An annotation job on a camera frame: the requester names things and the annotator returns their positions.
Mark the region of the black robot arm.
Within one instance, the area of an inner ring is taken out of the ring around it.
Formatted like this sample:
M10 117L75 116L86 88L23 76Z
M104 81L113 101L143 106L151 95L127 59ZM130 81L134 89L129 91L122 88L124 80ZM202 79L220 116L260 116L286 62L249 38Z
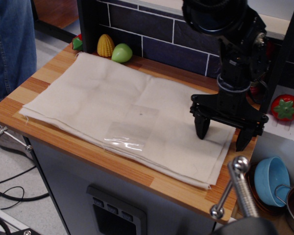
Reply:
M263 133L268 116L250 104L251 84L269 68L266 26L245 0L186 0L186 23L195 31L217 38L221 72L217 94L194 94L190 112L196 134L203 139L211 121L239 129L237 151Z

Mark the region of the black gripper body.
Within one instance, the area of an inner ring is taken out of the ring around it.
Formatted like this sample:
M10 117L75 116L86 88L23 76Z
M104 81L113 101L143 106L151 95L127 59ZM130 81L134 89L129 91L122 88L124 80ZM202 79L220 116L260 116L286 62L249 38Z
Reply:
M260 136L269 118L250 105L246 98L249 91L250 86L233 91L219 86L217 94L194 94L190 112L194 118L202 115L241 130L252 129L253 136Z

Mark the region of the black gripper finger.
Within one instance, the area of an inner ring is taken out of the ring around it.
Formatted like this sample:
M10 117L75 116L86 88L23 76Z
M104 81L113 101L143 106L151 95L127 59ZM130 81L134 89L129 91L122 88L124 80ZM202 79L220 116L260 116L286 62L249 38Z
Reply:
M202 115L197 115L195 117L195 128L197 136L202 140L209 129L210 119Z
M240 152L243 151L246 146L249 144L253 137L253 130L252 129L242 129L239 132L237 141L236 141L236 151Z

